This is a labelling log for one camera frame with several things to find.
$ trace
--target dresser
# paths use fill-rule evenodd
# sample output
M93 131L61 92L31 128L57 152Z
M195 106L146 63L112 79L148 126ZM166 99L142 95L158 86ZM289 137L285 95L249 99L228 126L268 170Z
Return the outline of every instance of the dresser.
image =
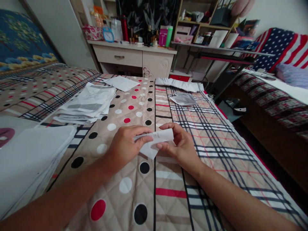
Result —
M173 57L173 48L123 45L105 41L87 41L99 61L103 73L117 74L118 70L142 73L143 77L168 78Z

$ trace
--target clock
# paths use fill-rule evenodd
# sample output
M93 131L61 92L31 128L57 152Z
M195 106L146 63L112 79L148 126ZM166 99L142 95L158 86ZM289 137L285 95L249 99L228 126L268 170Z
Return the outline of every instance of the clock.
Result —
M110 27L103 27L103 37L106 42L114 42L115 37L110 29Z

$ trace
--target drawer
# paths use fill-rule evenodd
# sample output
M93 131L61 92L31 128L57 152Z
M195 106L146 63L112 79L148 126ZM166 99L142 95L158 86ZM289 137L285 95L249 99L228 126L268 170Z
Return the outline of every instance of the drawer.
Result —
M189 82L189 76L182 76L182 75L170 75L170 79L180 80L183 82Z
M99 62L142 67L142 51L100 45L93 48Z

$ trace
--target wall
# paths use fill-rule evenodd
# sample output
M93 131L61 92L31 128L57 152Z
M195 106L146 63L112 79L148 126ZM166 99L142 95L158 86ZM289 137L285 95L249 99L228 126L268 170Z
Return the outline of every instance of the wall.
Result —
M271 27L279 27L292 30L300 34L308 34L308 1L307 0L256 0L253 8L245 17L249 19L260 19L260 24L255 34L260 34ZM187 47L182 47L178 58L177 68L182 68L187 55ZM205 73L210 62L199 60L193 65L196 72ZM225 67L225 62L216 61L208 73L210 82L214 82L219 72Z
M68 65L96 70L69 0L27 0L27 3Z
M1 0L1 9L27 14L18 0Z

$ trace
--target pink basket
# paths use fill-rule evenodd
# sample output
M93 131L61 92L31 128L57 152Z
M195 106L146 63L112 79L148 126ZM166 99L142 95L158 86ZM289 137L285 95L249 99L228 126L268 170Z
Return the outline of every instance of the pink basket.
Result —
M82 30L86 34L86 39L88 40L104 40L103 30L100 27L85 25Z

